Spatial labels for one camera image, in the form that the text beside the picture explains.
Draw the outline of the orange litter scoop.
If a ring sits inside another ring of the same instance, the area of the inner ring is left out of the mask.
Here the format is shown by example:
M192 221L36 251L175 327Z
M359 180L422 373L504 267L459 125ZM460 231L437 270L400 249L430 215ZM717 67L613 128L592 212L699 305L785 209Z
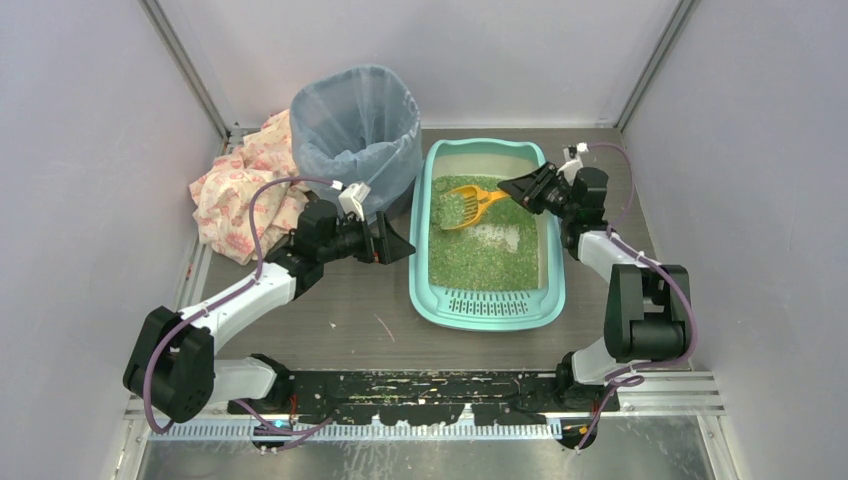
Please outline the orange litter scoop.
M457 187L439 197L438 226L442 230L474 226L492 205L508 198L509 194L502 190L488 191L477 185Z

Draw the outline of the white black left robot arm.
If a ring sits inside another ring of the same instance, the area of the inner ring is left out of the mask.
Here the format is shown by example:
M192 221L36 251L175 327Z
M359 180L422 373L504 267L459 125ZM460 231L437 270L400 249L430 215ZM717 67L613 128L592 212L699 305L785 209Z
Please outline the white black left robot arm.
M245 412L287 408L294 395L289 369L264 354L220 360L223 346L268 312L302 296L322 279L330 262L352 257L388 265L414 252L382 212L369 224L353 213L338 216L328 201L311 202L289 239L253 274L181 311L151 311L123 384L142 399L148 423L158 433L166 429L157 423L157 414L175 424L219 402Z

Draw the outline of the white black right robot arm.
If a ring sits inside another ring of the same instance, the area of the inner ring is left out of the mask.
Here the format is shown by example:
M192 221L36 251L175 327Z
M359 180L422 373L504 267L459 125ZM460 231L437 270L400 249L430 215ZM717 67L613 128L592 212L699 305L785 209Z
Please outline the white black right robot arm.
M556 216L563 249L608 286L601 337L557 365L558 400L602 402L616 386L632 385L639 370L684 360L695 342L687 270L661 265L622 240L605 219L607 184L605 172L576 161L547 163L498 184L526 211Z

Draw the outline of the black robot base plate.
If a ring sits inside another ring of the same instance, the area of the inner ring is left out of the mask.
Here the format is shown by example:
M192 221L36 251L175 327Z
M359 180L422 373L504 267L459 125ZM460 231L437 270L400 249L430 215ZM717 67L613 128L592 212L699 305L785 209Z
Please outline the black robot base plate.
M316 424L327 418L341 425L374 419L394 426L452 425L469 411L476 426L535 425L562 413L616 411L599 385L581 386L558 368L548 371L294 371L271 393L246 406L234 401L231 414L253 409L260 415L290 416Z

